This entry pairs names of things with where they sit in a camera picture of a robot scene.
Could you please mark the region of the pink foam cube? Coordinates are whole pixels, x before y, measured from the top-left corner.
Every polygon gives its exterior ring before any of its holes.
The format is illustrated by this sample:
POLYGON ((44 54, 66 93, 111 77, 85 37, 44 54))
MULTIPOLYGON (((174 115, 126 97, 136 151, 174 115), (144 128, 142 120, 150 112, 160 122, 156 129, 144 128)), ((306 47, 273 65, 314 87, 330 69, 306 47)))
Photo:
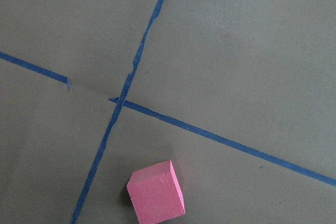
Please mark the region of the pink foam cube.
POLYGON ((171 160, 132 173, 127 191, 139 223, 185 215, 184 197, 171 160))

